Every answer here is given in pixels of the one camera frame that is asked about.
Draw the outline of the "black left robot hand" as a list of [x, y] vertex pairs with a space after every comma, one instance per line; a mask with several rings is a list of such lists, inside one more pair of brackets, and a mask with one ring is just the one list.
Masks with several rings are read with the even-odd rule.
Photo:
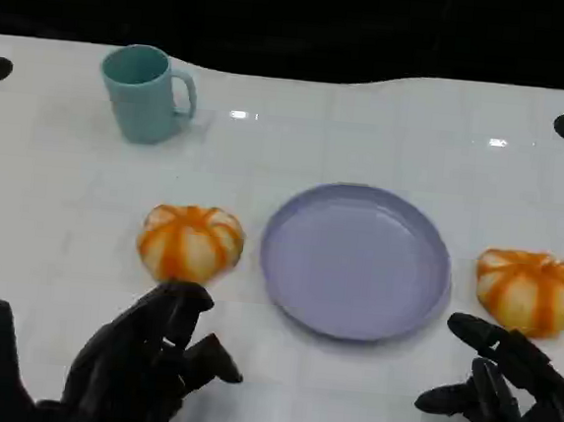
[[169, 422], [191, 392], [243, 377], [218, 337], [192, 343], [214, 302], [198, 283], [163, 283], [89, 339], [60, 399], [32, 399], [22, 382], [14, 318], [0, 300], [0, 422]]

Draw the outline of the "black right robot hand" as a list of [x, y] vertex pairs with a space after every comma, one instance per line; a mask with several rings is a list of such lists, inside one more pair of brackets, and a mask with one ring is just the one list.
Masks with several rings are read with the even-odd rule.
[[418, 410], [469, 422], [564, 422], [564, 377], [533, 342], [466, 313], [447, 325], [478, 355], [466, 382], [424, 392]]

